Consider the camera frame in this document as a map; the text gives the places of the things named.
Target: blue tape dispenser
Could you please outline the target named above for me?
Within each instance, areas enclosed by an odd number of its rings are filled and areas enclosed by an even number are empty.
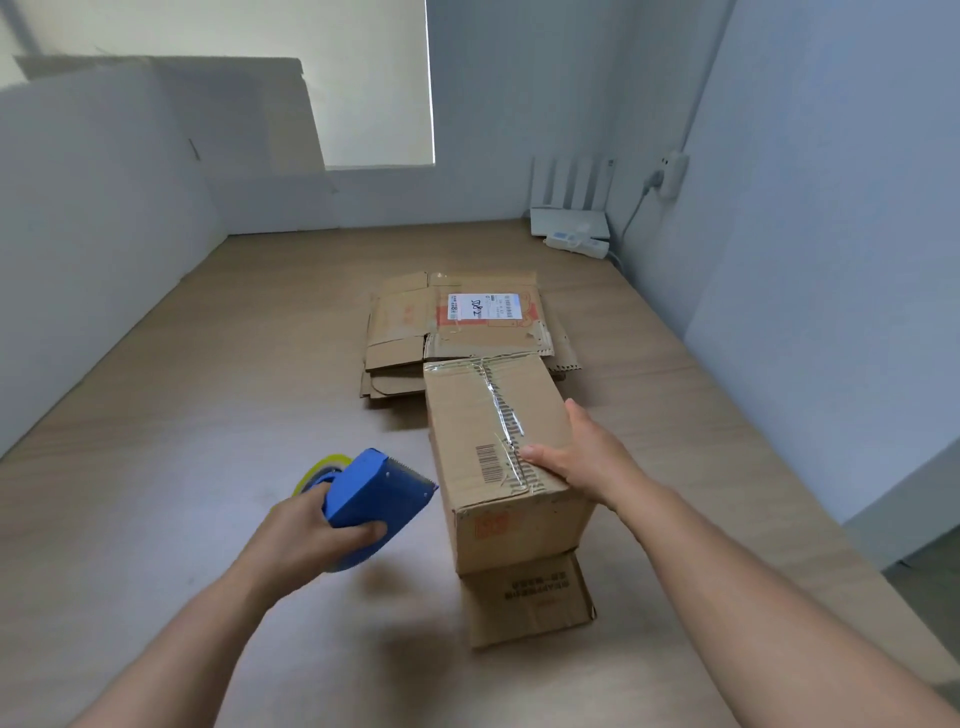
[[[437,490],[437,484],[378,449],[367,448],[353,460],[328,455],[303,477],[294,495],[320,483],[330,483],[324,516],[334,528],[383,521],[387,535],[377,543],[354,551],[331,571],[355,567],[379,551],[417,515]]]

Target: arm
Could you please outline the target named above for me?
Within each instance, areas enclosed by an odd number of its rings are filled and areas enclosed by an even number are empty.
[[[936,692],[649,478],[573,400],[566,409],[570,446],[520,454],[630,528],[741,725],[960,727]]]
[[[227,572],[180,610],[73,727],[212,726],[237,660],[267,610],[386,532],[380,522],[331,528],[323,514],[328,487],[271,510]]]

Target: taped cardboard box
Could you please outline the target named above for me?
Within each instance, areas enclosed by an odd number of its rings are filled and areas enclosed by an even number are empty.
[[[587,624],[596,610],[573,552],[460,578],[471,647]]]
[[[567,372],[580,369],[580,362],[577,360],[577,354],[573,350],[564,325],[557,316],[556,308],[546,296],[541,295],[540,302],[543,320],[553,346],[553,353],[545,356],[543,363],[554,379],[561,380],[566,377]],[[368,320],[368,338],[371,320],[372,317]],[[360,382],[361,397],[381,400],[405,394],[419,394],[425,390],[422,366],[419,363],[367,370],[365,362]]]
[[[556,556],[594,504],[520,460],[524,443],[570,440],[564,401],[535,354],[424,366],[430,438],[460,575]]]
[[[536,273],[420,272],[381,286],[365,368],[515,352],[553,354]]]

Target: wooden floor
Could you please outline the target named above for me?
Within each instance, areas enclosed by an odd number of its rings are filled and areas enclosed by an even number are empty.
[[[434,473],[422,400],[357,398],[370,293],[536,268],[585,369],[563,384],[734,537],[933,683],[956,664],[627,283],[521,222],[230,239],[0,463],[0,724],[62,725],[330,452]],[[608,512],[599,619],[471,653],[441,502],[254,636],[223,725],[721,726],[732,717]]]

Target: person's left hand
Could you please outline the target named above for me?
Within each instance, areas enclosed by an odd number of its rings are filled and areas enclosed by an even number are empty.
[[[382,521],[333,528],[324,518],[329,483],[275,505],[228,570],[265,609],[309,584],[347,554],[387,534]]]

